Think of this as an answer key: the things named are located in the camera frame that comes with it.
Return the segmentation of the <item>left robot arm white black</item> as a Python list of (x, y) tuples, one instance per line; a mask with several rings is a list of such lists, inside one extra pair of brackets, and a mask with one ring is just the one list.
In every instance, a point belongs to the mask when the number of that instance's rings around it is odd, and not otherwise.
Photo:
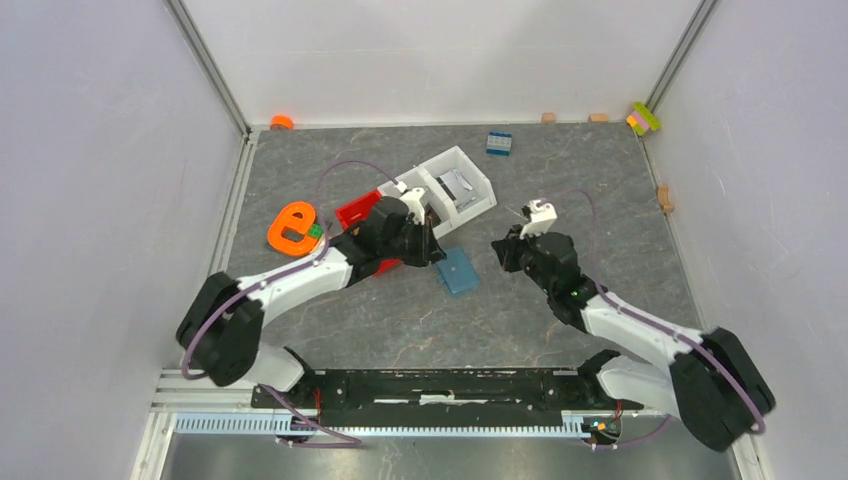
[(424, 194), (416, 187), (398, 198), (380, 198), (365, 219), (312, 257), (239, 279), (225, 272), (209, 276), (176, 330), (183, 365), (219, 387), (247, 380), (275, 389), (290, 407), (306, 405), (314, 381), (305, 363), (287, 348), (263, 343), (264, 327), (299, 305), (374, 276), (385, 261), (427, 267), (445, 259), (425, 214)]

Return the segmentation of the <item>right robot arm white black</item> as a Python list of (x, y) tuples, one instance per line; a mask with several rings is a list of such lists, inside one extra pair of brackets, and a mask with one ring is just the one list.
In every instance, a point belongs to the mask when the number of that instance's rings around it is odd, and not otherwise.
[(764, 432), (764, 418), (777, 401), (733, 332), (680, 327), (640, 310), (581, 270), (571, 237), (521, 237), (520, 230), (515, 225), (491, 244), (502, 269), (531, 279), (561, 323), (636, 356), (606, 350), (586, 361), (577, 382), (585, 405), (602, 408), (613, 399), (643, 404), (680, 420), (717, 452)]

